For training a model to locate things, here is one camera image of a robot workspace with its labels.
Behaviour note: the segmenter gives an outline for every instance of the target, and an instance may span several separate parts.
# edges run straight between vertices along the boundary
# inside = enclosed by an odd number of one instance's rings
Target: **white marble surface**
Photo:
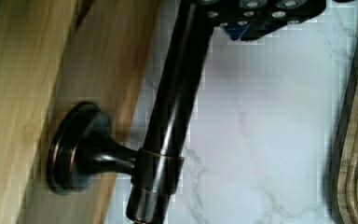
[[[166,0],[128,147],[145,139],[179,1]],[[324,166],[336,131],[358,1],[251,43],[216,30],[166,223],[332,223]],[[130,178],[120,175],[105,221],[131,223]]]

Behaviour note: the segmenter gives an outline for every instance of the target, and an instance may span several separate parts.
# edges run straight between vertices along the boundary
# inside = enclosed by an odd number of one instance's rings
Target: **dark bronze pipe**
[[[203,7],[183,1],[143,148],[132,176],[127,217],[162,223],[176,192],[182,147],[213,34]]]

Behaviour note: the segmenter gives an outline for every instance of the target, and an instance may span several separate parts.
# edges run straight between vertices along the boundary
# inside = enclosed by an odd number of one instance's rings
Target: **faucet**
[[[50,189],[68,194],[89,187],[97,174],[127,174],[132,183],[127,217],[134,223],[163,223],[184,164],[182,147],[214,27],[233,41],[253,41],[325,8],[325,0],[183,0],[143,147],[117,143],[109,116],[96,104],[81,102],[51,143]]]

